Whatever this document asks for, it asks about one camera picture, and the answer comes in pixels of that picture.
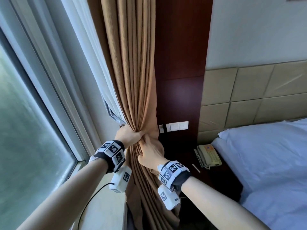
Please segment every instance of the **person's right hand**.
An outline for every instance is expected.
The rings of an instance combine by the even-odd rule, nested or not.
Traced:
[[[158,165],[164,165],[169,161],[160,155],[158,149],[151,143],[148,134],[145,134],[139,143],[143,152],[143,155],[138,156],[138,162],[141,165],[149,169],[158,170]]]

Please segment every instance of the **headboard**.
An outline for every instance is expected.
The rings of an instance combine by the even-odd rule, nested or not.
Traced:
[[[307,61],[205,72],[198,144],[244,125],[307,116]]]

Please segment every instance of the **dark wooden panel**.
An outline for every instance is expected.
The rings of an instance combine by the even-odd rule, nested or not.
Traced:
[[[205,73],[213,0],[156,0],[157,80]]]
[[[160,134],[159,140],[195,147],[204,76],[157,82],[158,124],[189,121],[189,129]]]

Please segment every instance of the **telephone handset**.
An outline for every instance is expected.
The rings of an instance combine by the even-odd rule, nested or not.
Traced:
[[[222,165],[219,155],[211,144],[199,145],[197,150],[206,167]]]

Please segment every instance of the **wristband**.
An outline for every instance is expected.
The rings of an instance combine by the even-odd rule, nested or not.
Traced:
[[[107,141],[97,149],[94,156],[90,157],[89,162],[97,158],[102,158],[108,163],[108,170],[106,173],[116,173],[126,161],[124,150],[125,147],[122,142],[118,140]]]
[[[171,191],[181,191],[182,184],[191,176],[190,170],[178,161],[158,166],[159,180]]]

